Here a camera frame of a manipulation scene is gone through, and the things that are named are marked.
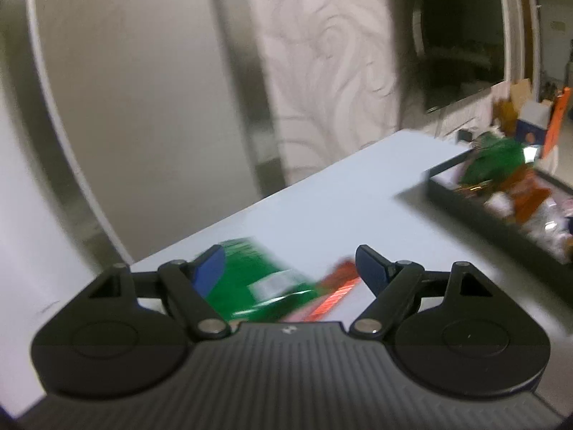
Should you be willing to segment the black tray box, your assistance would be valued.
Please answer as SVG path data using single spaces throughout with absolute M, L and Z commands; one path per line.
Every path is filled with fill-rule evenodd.
M 535 245 L 531 239 L 524 236 L 516 226 L 503 222 L 475 199 L 462 196 L 453 189 L 453 185 L 444 183 L 444 179 L 448 175 L 453 175 L 469 155 L 470 151 L 467 150 L 427 171 L 425 175 L 427 199 L 441 211 L 505 252 L 531 273 L 537 276 L 557 276 L 559 281 L 571 276 L 571 265 L 560 263 L 550 252 L 541 249 L 539 245 Z

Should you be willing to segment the clear printed snack bag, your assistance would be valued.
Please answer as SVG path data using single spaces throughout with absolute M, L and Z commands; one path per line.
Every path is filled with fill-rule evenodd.
M 564 252 L 572 238 L 568 220 L 551 197 L 541 203 L 524 229 L 536 244 L 554 252 Z

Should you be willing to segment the orange blue cardboard box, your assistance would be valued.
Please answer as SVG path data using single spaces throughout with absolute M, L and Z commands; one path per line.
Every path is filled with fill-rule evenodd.
M 526 147 L 535 147 L 538 156 L 546 158 L 558 143 L 571 93 L 572 89 L 566 86 L 551 104 L 526 101 L 517 115 L 515 140 Z

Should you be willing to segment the green snack bag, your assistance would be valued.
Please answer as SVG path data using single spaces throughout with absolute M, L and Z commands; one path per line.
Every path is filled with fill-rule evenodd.
M 206 300 L 228 322 L 278 321 L 322 296 L 312 278 L 281 263 L 252 239 L 221 246 L 224 270 Z
M 477 185 L 485 181 L 501 182 L 524 165 L 523 146 L 512 138 L 484 133 L 474 141 L 465 160 L 460 185 Z

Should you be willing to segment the orange square snack pack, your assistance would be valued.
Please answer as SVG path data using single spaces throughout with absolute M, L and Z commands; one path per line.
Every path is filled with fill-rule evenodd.
M 498 185 L 498 190 L 506 193 L 512 200 L 514 220 L 518 225 L 527 223 L 541 204 L 552 195 L 551 190 L 539 185 L 536 178 L 532 167 L 521 165 Z

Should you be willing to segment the brown cardboard box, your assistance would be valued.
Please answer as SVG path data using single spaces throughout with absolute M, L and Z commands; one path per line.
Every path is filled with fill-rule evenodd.
M 492 123 L 498 126 L 505 136 L 513 137 L 517 130 L 521 107 L 531 99 L 530 79 L 504 82 L 501 87 L 494 89 Z

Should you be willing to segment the black wall television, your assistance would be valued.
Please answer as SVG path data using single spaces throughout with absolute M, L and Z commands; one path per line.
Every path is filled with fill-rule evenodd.
M 427 112 L 504 80 L 502 0 L 416 0 L 413 33 Z

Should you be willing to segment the long orange snack bar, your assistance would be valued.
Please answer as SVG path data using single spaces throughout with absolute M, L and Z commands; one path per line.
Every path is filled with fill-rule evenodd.
M 352 259 L 340 261 L 332 271 L 318 283 L 319 297 L 296 311 L 291 321 L 321 321 L 351 293 L 360 282 L 356 262 Z

